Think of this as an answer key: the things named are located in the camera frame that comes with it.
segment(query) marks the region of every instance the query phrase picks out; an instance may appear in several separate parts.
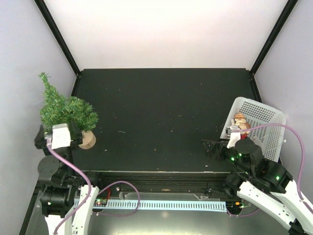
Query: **tree pot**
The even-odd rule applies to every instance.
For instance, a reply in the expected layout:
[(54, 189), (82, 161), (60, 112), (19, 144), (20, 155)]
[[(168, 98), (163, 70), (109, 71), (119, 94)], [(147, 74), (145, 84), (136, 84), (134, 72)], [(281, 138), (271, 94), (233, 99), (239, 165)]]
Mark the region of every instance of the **tree pot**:
[(82, 149), (89, 149), (96, 143), (96, 137), (92, 131), (82, 131), (83, 143), (79, 145)]

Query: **red wire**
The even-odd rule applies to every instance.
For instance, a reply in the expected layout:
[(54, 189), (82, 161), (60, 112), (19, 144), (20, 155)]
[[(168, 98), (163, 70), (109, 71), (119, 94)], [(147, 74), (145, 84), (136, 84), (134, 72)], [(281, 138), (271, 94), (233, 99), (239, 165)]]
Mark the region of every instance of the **red wire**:
[(108, 188), (107, 189), (107, 191), (108, 191), (108, 196), (107, 196), (107, 200), (109, 199), (109, 197), (111, 196), (111, 189), (110, 188)]

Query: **green foliage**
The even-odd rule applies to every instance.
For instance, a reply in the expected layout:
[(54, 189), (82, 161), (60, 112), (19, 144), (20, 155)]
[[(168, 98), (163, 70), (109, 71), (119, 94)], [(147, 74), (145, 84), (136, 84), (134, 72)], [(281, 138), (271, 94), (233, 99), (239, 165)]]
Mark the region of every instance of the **green foliage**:
[(45, 105), (39, 113), (46, 131), (51, 131), (53, 125), (62, 123), (67, 123), (70, 127), (71, 120), (80, 130), (89, 131), (96, 127), (98, 114), (92, 111), (90, 104), (74, 96), (66, 98), (59, 94), (48, 82), (46, 73), (42, 72), (39, 77), (45, 86)]

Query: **black tabletop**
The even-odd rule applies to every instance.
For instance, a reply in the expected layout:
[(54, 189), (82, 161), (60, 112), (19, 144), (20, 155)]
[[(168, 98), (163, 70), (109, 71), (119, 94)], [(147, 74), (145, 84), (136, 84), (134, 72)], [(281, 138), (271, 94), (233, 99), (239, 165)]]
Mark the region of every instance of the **black tabletop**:
[(220, 137), (236, 97), (254, 99), (245, 69), (88, 69), (76, 95), (99, 122), (74, 163), (97, 171), (230, 171), (201, 140)]

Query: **white plastic basket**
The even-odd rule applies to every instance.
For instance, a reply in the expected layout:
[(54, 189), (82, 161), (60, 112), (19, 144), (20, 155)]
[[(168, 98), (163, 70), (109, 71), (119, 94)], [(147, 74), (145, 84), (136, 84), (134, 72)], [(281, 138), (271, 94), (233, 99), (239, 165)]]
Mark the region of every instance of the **white plastic basket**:
[[(225, 128), (231, 125), (231, 119), (236, 113), (244, 114), (251, 127), (267, 123), (286, 124), (286, 115), (283, 112), (252, 99), (238, 97), (227, 117), (221, 134), (222, 139), (226, 138)], [(263, 145), (263, 155), (267, 159), (277, 162), (284, 139), (284, 131), (283, 127), (269, 126), (253, 130), (248, 136), (250, 138), (257, 137)]]

